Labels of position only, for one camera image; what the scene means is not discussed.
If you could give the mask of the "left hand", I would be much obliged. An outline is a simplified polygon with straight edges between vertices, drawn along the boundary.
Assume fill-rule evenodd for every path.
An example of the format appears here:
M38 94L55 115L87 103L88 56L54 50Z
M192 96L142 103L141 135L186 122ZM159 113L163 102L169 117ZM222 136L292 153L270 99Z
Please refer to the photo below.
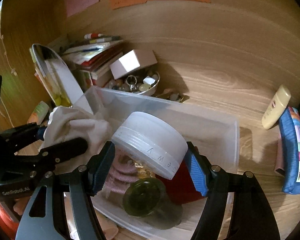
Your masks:
M30 200L30 197L23 197L15 200L15 204L13 206L14 212L16 212L19 216L22 216L25 208Z

